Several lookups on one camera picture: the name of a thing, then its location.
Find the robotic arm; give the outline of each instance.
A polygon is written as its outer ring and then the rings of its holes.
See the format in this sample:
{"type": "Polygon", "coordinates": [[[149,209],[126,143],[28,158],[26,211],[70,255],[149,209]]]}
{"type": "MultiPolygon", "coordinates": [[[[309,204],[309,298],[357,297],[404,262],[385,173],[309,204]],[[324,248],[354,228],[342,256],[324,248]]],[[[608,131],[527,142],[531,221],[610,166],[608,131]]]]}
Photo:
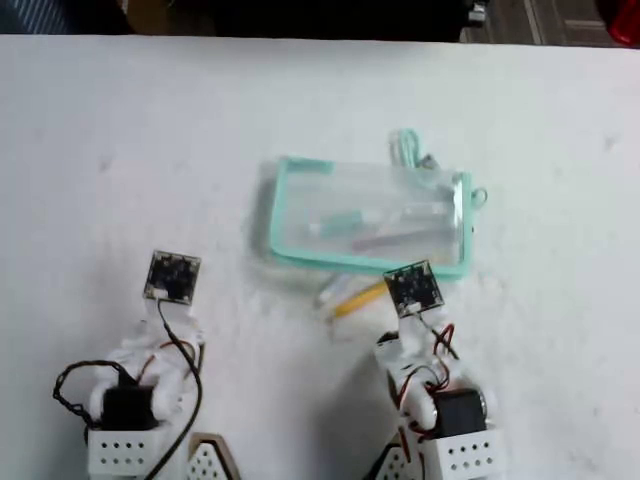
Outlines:
{"type": "Polygon", "coordinates": [[[443,304],[428,264],[390,274],[399,330],[380,338],[375,356],[398,409],[398,432],[367,478],[499,478],[506,455],[493,395],[451,346],[453,324],[440,331],[436,317],[422,315],[443,304]]]}
{"type": "Polygon", "coordinates": [[[195,257],[154,252],[148,317],[105,360],[78,362],[58,377],[54,398],[86,424],[92,480],[239,478],[220,436],[191,431],[202,401],[204,335],[188,311],[199,265],[195,257]],[[85,366],[96,377],[88,411],[61,392],[85,366]]]}

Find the yellow pencil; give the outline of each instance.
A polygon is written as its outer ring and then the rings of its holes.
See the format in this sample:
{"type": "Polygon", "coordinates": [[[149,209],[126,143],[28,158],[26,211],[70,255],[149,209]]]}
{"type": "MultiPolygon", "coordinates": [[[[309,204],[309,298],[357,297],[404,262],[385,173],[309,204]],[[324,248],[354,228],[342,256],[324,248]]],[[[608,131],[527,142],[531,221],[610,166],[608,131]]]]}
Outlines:
{"type": "Polygon", "coordinates": [[[380,295],[387,292],[387,284],[385,282],[378,282],[365,288],[360,293],[354,295],[346,302],[341,303],[333,310],[333,317],[339,318],[349,315],[351,312],[356,311],[360,307],[375,300],[380,295]]]}

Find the red wire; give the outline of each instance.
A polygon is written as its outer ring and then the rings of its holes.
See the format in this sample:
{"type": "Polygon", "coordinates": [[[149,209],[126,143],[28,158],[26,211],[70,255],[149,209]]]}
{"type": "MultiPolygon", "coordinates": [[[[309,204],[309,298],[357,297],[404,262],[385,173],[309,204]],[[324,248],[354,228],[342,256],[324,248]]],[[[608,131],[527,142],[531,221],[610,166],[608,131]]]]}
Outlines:
{"type": "Polygon", "coordinates": [[[453,340],[453,332],[455,330],[455,325],[450,323],[440,333],[440,335],[436,335],[436,341],[433,344],[433,354],[436,355],[438,353],[438,347],[440,344],[445,345],[447,350],[451,348],[451,341],[453,340]]]}

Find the black wire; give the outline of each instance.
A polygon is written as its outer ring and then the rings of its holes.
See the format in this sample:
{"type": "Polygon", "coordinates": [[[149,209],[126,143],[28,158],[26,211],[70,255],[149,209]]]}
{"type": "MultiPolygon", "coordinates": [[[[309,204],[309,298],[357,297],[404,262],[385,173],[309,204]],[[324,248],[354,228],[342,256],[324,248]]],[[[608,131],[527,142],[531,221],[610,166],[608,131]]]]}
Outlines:
{"type": "Polygon", "coordinates": [[[135,384],[136,381],[131,378],[129,372],[127,372],[127,370],[122,365],[120,365],[118,362],[113,362],[110,360],[84,360],[82,362],[72,363],[71,365],[67,366],[67,368],[65,368],[60,375],[58,375],[56,384],[53,387],[53,398],[60,402],[62,406],[69,410],[71,413],[81,417],[88,428],[96,428],[99,424],[91,418],[91,415],[85,410],[84,406],[82,406],[81,403],[71,403],[69,400],[64,398],[61,392],[62,386],[67,380],[69,374],[77,368],[82,367],[112,367],[118,372],[119,382],[124,381],[126,383],[135,384]]]}
{"type": "MultiPolygon", "coordinates": [[[[192,358],[189,356],[185,348],[182,346],[182,343],[180,342],[178,337],[174,335],[173,331],[169,327],[169,324],[167,323],[167,320],[164,318],[164,315],[162,314],[162,308],[160,308],[160,304],[166,301],[167,300],[164,300],[164,299],[158,299],[158,313],[160,314],[160,318],[162,319],[162,326],[167,332],[167,335],[169,335],[171,342],[176,346],[178,350],[180,350],[180,353],[189,364],[189,369],[191,370],[191,373],[193,374],[193,378],[196,381],[196,386],[198,387],[198,398],[196,400],[195,406],[193,407],[193,413],[191,414],[191,417],[189,418],[189,421],[187,422],[185,427],[182,429],[182,432],[180,432],[180,435],[178,435],[178,437],[175,439],[175,441],[169,447],[169,449],[165,452],[162,458],[158,460],[158,463],[156,463],[153,469],[151,469],[151,471],[147,474],[147,476],[144,477],[144,480],[151,480],[152,478],[155,478],[155,476],[160,472],[160,470],[162,470],[162,468],[171,459],[175,451],[178,449],[178,447],[182,443],[182,440],[184,440],[184,437],[187,435],[187,433],[189,433],[189,430],[193,426],[193,422],[195,422],[196,417],[198,416],[198,412],[200,411],[200,404],[202,403],[202,382],[200,381],[200,373],[198,372],[198,368],[196,367],[196,365],[193,363],[192,358]]],[[[199,363],[202,362],[201,359],[202,359],[202,346],[200,347],[199,363]]]]}
{"type": "Polygon", "coordinates": [[[460,357],[458,356],[458,354],[456,353],[456,351],[453,349],[453,347],[451,346],[451,344],[450,344],[449,342],[447,342],[447,341],[445,340],[445,338],[444,338],[442,335],[440,335],[440,334],[436,331],[436,329],[435,329],[435,328],[433,328],[431,325],[427,325],[427,322],[425,322],[425,321],[424,321],[424,319],[422,318],[422,315],[421,315],[421,314],[418,314],[418,319],[419,319],[419,320],[420,320],[420,322],[424,325],[424,327],[425,327],[427,330],[429,330],[431,333],[433,333],[433,334],[436,336],[436,338],[437,338],[438,340],[440,340],[440,343],[441,343],[442,345],[444,345],[444,346],[445,346],[445,348],[446,348],[447,350],[449,350],[449,353],[451,354],[451,356],[452,356],[453,358],[455,358],[456,360],[460,360],[460,357]]]}

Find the red object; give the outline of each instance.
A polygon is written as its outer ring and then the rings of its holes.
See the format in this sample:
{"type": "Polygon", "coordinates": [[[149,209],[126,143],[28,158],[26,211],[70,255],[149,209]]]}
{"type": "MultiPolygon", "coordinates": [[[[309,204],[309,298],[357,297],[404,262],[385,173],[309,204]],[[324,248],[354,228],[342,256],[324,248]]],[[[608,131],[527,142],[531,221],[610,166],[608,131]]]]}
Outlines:
{"type": "Polygon", "coordinates": [[[640,44],[640,0],[623,0],[609,24],[609,34],[624,45],[640,44]]]}

